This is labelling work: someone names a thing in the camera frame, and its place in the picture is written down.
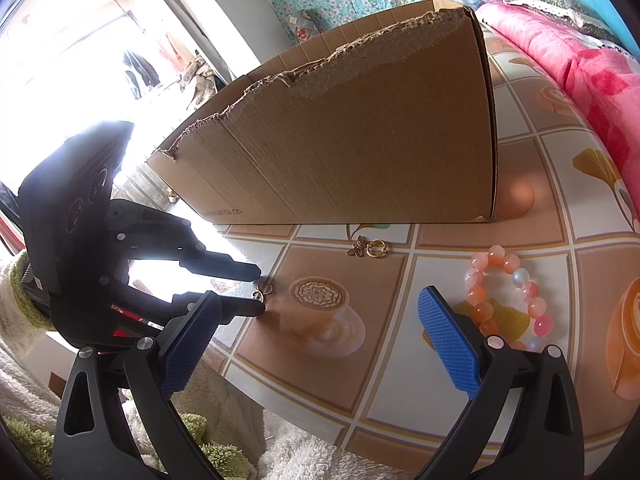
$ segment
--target beaded bracelet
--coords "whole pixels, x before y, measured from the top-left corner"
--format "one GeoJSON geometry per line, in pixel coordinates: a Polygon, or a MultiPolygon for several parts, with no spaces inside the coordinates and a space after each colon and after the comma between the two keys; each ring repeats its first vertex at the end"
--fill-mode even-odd
{"type": "Polygon", "coordinates": [[[520,289],[522,299],[527,303],[527,313],[534,320],[533,332],[537,336],[529,345],[520,341],[510,342],[517,350],[537,351],[544,346],[544,338],[554,328],[554,320],[546,314],[546,301],[538,295],[538,286],[529,279],[529,272],[520,266],[520,258],[516,254],[505,254],[504,248],[494,245],[487,253],[476,253],[471,258],[471,269],[465,274],[466,299],[473,306],[473,317],[479,324],[482,335],[500,335],[500,326],[493,319],[494,308],[487,301],[485,288],[481,285],[483,271],[489,266],[501,267],[511,275],[516,288],[520,289]]]}

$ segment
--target brown cardboard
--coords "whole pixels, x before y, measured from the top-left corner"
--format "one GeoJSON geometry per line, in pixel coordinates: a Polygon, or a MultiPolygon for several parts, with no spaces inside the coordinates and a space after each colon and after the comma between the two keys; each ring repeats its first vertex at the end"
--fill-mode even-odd
{"type": "Polygon", "coordinates": [[[429,0],[238,78],[148,163],[214,223],[465,222],[494,213],[496,143],[478,22],[429,0]]]}

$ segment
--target gold ring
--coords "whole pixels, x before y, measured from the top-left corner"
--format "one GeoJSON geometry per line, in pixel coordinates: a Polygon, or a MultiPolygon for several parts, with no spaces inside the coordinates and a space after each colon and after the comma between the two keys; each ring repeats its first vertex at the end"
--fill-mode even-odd
{"type": "Polygon", "coordinates": [[[384,240],[372,240],[367,244],[367,254],[372,258],[382,258],[388,251],[388,247],[384,240]],[[373,252],[371,248],[376,247],[379,249],[377,252],[373,252]]]}

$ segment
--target pink blanket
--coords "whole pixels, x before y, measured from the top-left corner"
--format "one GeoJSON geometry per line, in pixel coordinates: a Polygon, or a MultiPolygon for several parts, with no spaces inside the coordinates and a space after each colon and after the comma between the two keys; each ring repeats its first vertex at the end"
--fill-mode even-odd
{"type": "Polygon", "coordinates": [[[492,1],[478,18],[529,54],[574,101],[615,161],[640,210],[640,64],[522,7],[492,1]]]}

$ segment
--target blue gripper pad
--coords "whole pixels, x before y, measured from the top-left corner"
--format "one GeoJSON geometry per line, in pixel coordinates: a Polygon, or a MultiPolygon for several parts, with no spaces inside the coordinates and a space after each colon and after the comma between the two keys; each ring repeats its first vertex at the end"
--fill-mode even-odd
{"type": "Polygon", "coordinates": [[[206,294],[196,303],[180,333],[164,352],[160,391],[168,399],[187,387],[191,374],[218,328],[222,306],[216,294],[206,294]]]}
{"type": "Polygon", "coordinates": [[[434,286],[418,297],[418,317],[454,386],[473,399],[480,388],[478,356],[452,317],[452,311],[434,286]]]}

